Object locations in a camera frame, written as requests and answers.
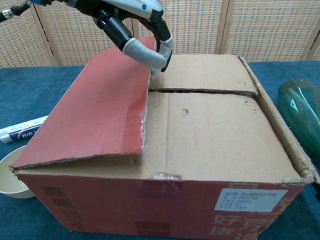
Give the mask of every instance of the red box flap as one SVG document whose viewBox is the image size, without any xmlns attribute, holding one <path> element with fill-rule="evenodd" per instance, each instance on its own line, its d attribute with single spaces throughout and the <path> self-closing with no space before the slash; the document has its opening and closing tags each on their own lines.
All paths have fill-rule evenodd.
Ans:
<svg viewBox="0 0 320 240">
<path fill-rule="evenodd" d="M 117 48 L 95 54 L 12 167 L 142 153 L 149 78 L 149 66 Z"/>
</svg>

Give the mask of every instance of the blue tablecloth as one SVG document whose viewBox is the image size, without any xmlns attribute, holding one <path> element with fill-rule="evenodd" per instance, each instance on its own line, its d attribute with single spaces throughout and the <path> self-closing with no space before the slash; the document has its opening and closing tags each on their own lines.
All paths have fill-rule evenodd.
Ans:
<svg viewBox="0 0 320 240">
<path fill-rule="evenodd" d="M 249 64 L 277 102 L 280 85 L 305 78 L 320 87 L 320 61 L 254 62 Z M 83 69 L 82 66 L 18 67 L 0 69 L 0 128 L 46 116 Z M 0 159 L 25 145 L 27 139 L 0 143 Z M 258 240 L 319 240 L 320 202 L 307 185 L 285 212 Z M 15 199 L 0 194 L 0 239 L 3 240 L 151 240 L 67 231 L 38 199 Z"/>
</svg>

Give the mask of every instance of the plastic bottle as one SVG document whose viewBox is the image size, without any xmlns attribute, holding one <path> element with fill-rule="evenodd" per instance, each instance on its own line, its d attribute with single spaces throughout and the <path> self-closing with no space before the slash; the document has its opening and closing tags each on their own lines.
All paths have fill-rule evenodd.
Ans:
<svg viewBox="0 0 320 240">
<path fill-rule="evenodd" d="M 278 109 L 304 151 L 320 168 L 320 89 L 292 79 L 278 90 Z"/>
</svg>

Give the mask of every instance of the bowl rim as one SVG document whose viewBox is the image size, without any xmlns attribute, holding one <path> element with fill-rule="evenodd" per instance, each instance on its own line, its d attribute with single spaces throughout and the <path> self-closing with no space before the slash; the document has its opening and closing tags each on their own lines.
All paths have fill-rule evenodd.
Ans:
<svg viewBox="0 0 320 240">
<path fill-rule="evenodd" d="M 19 150 L 19 149 L 22 149 L 22 148 L 24 148 L 24 147 L 26 147 L 26 145 L 23 145 L 23 146 L 21 146 L 21 147 L 18 147 L 17 149 L 15 149 L 15 150 L 13 150 L 12 152 L 8 153 L 4 158 L 2 158 L 2 159 L 0 160 L 0 164 L 1 164 L 1 162 L 2 162 L 5 158 L 7 158 L 9 155 L 13 154 L 15 151 L 17 151 L 17 150 Z M 24 192 L 26 192 L 26 191 L 30 191 L 30 189 L 28 188 L 28 186 L 27 186 L 26 184 L 24 184 L 24 185 L 27 187 L 27 189 L 25 189 L 25 190 L 15 191 L 15 192 L 6 192 L 6 191 L 1 191 L 1 190 L 0 190 L 0 194 L 13 195 L 13 194 L 21 194 L 21 193 L 24 193 Z"/>
</svg>

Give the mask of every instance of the woven screen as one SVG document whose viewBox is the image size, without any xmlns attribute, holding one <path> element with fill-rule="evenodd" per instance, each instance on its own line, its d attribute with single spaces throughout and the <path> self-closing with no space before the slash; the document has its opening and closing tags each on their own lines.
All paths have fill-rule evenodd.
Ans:
<svg viewBox="0 0 320 240">
<path fill-rule="evenodd" d="M 92 17 L 61 2 L 37 7 L 59 65 L 85 65 L 93 54 L 114 47 Z"/>
<path fill-rule="evenodd" d="M 175 54 L 214 54 L 222 0 L 162 0 Z M 152 35 L 138 24 L 138 36 Z"/>
<path fill-rule="evenodd" d="M 319 46 L 319 48 L 318 48 L 318 51 L 317 51 L 317 52 L 315 53 L 315 55 L 314 55 L 314 59 L 320 61 L 320 46 Z"/>
<path fill-rule="evenodd" d="M 293 61 L 319 19 L 320 0 L 235 0 L 226 53 L 247 61 Z"/>
<path fill-rule="evenodd" d="M 1 0 L 0 10 L 21 0 Z M 51 61 L 30 10 L 0 23 L 0 68 L 49 66 Z"/>
</svg>

